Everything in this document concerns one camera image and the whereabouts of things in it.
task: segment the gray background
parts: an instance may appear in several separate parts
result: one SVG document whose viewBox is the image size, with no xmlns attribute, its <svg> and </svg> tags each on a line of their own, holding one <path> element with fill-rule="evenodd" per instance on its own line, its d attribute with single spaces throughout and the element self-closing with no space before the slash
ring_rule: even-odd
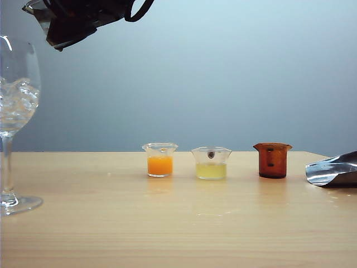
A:
<svg viewBox="0 0 357 268">
<path fill-rule="evenodd" d="M 2 34 L 32 42 L 41 68 L 41 103 L 14 150 L 357 150 L 356 0 L 156 0 L 63 52 L 25 3 L 1 0 Z"/>
</svg>

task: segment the amber glass beaker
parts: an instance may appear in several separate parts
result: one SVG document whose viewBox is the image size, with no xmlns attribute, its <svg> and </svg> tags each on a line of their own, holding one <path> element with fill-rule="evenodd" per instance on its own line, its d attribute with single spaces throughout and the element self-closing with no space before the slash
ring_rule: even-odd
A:
<svg viewBox="0 0 357 268">
<path fill-rule="evenodd" d="M 253 146 L 259 152 L 259 176 L 280 179 L 286 177 L 287 152 L 291 145 L 264 142 Z"/>
</svg>

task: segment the kettle handle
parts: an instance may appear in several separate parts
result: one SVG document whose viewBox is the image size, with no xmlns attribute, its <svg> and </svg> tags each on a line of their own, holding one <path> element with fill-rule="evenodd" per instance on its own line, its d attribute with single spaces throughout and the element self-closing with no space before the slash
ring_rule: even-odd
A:
<svg viewBox="0 0 357 268">
<path fill-rule="evenodd" d="M 131 0 L 129 2 L 127 10 L 125 11 L 124 18 L 126 21 L 136 22 L 136 21 L 140 20 L 145 15 L 145 13 L 149 10 L 149 8 L 152 5 L 152 3 L 154 2 L 154 0 L 145 0 L 144 4 L 141 6 L 141 8 L 138 10 L 138 12 L 136 12 L 135 15 L 132 16 L 131 13 L 132 13 L 132 8 L 133 8 L 134 2 L 135 2 L 135 0 Z"/>
</svg>

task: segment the glass beaker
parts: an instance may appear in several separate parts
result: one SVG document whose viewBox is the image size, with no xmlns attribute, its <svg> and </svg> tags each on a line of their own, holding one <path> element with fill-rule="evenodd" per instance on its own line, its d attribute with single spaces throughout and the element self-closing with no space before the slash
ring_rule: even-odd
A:
<svg viewBox="0 0 357 268">
<path fill-rule="evenodd" d="M 219 180 L 226 177 L 230 149 L 223 147 L 199 147 L 191 150 L 196 159 L 196 176 L 204 180 Z"/>
<path fill-rule="evenodd" d="M 152 142 L 142 146 L 147 153 L 147 175 L 166 177 L 172 174 L 172 154 L 178 145 L 171 142 Z"/>
<path fill-rule="evenodd" d="M 264 142 L 253 146 L 259 152 L 259 176 L 281 179 L 286 177 L 287 152 L 291 145 Z"/>
</svg>

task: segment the glass base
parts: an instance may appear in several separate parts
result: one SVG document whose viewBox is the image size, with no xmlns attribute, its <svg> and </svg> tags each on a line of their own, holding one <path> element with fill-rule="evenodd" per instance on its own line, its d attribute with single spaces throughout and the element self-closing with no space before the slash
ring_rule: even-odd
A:
<svg viewBox="0 0 357 268">
<path fill-rule="evenodd" d="M 154 177 L 154 178 L 162 178 L 162 177 L 170 176 L 171 174 L 160 174 L 160 175 L 157 175 L 157 174 L 150 174 L 150 173 L 148 173 L 147 175 L 150 176 L 150 177 Z"/>
<path fill-rule="evenodd" d="M 260 177 L 263 178 L 269 178 L 269 179 L 283 179 L 286 177 L 286 174 L 281 174 L 281 175 L 269 175 L 269 174 L 263 174 L 263 173 L 259 173 Z"/>
<path fill-rule="evenodd" d="M 225 179 L 225 177 L 202 177 L 202 176 L 197 176 L 197 178 L 202 179 L 202 180 L 221 180 L 221 179 Z"/>
<path fill-rule="evenodd" d="M 11 203 L 1 202 L 1 216 L 25 212 L 41 205 L 43 200 L 39 197 L 15 197 Z"/>
</svg>

